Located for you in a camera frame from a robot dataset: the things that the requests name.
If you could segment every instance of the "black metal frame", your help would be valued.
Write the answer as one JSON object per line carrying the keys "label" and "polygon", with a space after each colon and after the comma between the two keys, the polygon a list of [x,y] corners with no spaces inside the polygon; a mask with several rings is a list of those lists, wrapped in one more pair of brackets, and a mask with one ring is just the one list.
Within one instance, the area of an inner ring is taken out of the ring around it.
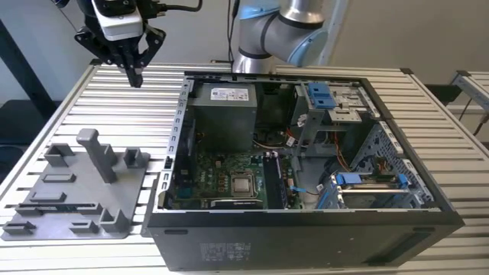
{"label": "black metal frame", "polygon": [[[207,83],[234,83],[239,82],[241,77],[247,81],[266,77],[283,83],[303,80],[358,81],[433,194],[434,206],[441,211],[151,213],[153,205],[149,204],[143,221],[147,228],[142,230],[150,232],[171,271],[398,266],[463,225],[366,78],[209,72],[185,72],[185,75],[187,80]],[[223,76],[231,81],[222,81]],[[151,198],[155,195],[153,186]],[[209,253],[209,248],[202,248],[202,243],[210,244],[213,248],[217,244],[249,244],[249,258],[239,262],[207,262],[202,249]],[[283,258],[293,254],[295,257],[289,260]]]}
{"label": "black metal frame", "polygon": [[55,111],[55,105],[49,97],[47,92],[33,72],[33,69],[26,61],[22,52],[11,36],[9,35],[7,29],[0,19],[0,57],[5,63],[14,79],[17,79],[25,94],[30,98],[30,101],[45,119],[50,118]]}

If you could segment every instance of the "metal rail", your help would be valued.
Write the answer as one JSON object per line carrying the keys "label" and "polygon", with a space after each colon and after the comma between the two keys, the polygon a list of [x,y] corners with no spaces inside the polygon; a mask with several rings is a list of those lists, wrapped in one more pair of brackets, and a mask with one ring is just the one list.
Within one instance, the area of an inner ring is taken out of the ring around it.
{"label": "metal rail", "polygon": [[[153,64],[142,72],[143,85],[133,89],[115,67],[90,67],[57,113],[35,138],[6,180],[0,185],[0,225],[14,214],[11,205],[25,198],[46,161],[42,153],[53,142],[74,151],[81,128],[97,128],[99,142],[114,151],[141,147],[151,159],[142,187],[162,169],[165,146],[185,70],[229,71],[223,64]],[[443,189],[466,226],[439,241],[398,269],[287,270],[259,274],[405,274],[453,275],[489,273],[489,152],[427,92],[413,75],[398,69],[298,69],[278,66],[279,74],[365,77],[394,116],[433,178]],[[131,233],[119,240],[23,241],[0,240],[0,271],[31,270],[38,274],[169,273],[150,238],[142,238],[141,222],[149,190],[141,190]]]}

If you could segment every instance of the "label sticker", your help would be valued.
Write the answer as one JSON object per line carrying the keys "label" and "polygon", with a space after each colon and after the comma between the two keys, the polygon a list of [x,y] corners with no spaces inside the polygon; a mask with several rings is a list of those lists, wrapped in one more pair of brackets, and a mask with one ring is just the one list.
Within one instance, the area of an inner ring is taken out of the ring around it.
{"label": "label sticker", "polygon": [[213,88],[210,100],[247,101],[247,89]]}
{"label": "label sticker", "polygon": [[289,137],[286,146],[291,147],[293,143],[295,142],[295,139],[293,137]]}

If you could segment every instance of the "white wall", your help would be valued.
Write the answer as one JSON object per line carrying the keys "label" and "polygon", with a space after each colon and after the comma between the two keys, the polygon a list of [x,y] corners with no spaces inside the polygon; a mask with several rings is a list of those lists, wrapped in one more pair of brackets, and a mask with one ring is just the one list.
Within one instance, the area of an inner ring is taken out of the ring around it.
{"label": "white wall", "polygon": [[349,2],[329,65],[409,67],[425,83],[489,70],[487,0]]}
{"label": "white wall", "polygon": [[[71,2],[65,12],[78,28],[82,19]],[[61,100],[91,59],[73,40],[71,26],[50,0],[1,0],[0,18],[51,98]],[[26,98],[3,63],[0,84],[0,103]]]}
{"label": "white wall", "polygon": [[[159,0],[166,4],[194,6],[197,0]],[[251,0],[241,1],[242,5]],[[227,0],[203,0],[197,13],[169,11],[149,24],[166,32],[162,47],[153,62],[198,63],[227,59]],[[325,0],[323,13],[330,18],[334,0]],[[0,18],[18,44],[25,58],[50,96],[61,100],[78,80],[93,55],[74,42],[74,31],[50,0],[1,0]],[[75,28],[83,16],[71,0],[62,9]],[[233,48],[238,37],[234,28]],[[0,63],[0,104],[26,96],[6,67]]]}

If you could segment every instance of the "black cable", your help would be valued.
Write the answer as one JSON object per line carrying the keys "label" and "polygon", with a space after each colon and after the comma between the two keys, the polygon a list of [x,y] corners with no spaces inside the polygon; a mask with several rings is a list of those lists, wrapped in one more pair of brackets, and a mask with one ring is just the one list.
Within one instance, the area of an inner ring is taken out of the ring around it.
{"label": "black cable", "polygon": [[227,34],[227,60],[231,65],[234,62],[234,55],[231,53],[231,37],[234,33],[234,22],[238,12],[238,6],[241,4],[241,0],[234,0],[233,8],[230,10],[230,0],[227,0],[227,17],[226,17],[226,34]]}
{"label": "black cable", "polygon": [[61,8],[67,5],[69,0],[55,0],[53,2],[54,2],[55,7]]}
{"label": "black cable", "polygon": [[65,15],[65,13],[63,13],[63,11],[62,11],[62,9],[61,9],[61,7],[63,7],[63,6],[67,4],[67,1],[62,1],[62,2],[65,2],[65,3],[63,3],[63,6],[58,6],[58,3],[59,3],[61,1],[55,1],[55,0],[50,0],[50,1],[51,1],[51,3],[55,5],[57,10],[61,12],[61,14],[62,14],[63,18],[66,18],[66,20],[67,20],[67,22],[69,22],[69,25],[71,26],[71,28],[73,28],[74,32],[77,33],[77,29],[75,29],[75,27],[74,27],[74,25],[73,25],[73,22],[70,22],[70,20],[69,20],[67,16]]}
{"label": "black cable", "polygon": [[478,124],[477,128],[475,128],[475,132],[473,133],[473,135],[474,135],[474,136],[479,133],[479,130],[481,130],[481,128],[482,128],[482,125],[483,125],[483,123],[481,122],[481,123]]}
{"label": "black cable", "polygon": [[463,117],[463,114],[465,114],[465,111],[470,105],[470,102],[471,102],[471,99],[469,99],[469,101],[466,102],[466,105],[465,105],[465,108],[463,108],[463,111],[461,111],[461,114],[459,114],[459,117],[458,117],[458,121],[461,121],[461,118]]}
{"label": "black cable", "polygon": [[182,6],[182,5],[165,5],[163,4],[162,11],[166,11],[166,10],[182,10],[182,11],[189,11],[191,13],[195,13],[201,9],[201,1],[202,0],[198,0],[198,4],[197,4],[195,7],[187,7],[187,6]]}
{"label": "black cable", "polygon": [[231,50],[230,50],[230,24],[229,24],[229,17],[230,17],[230,0],[227,0],[227,16],[226,16],[226,39],[227,39],[227,61],[231,63]]}

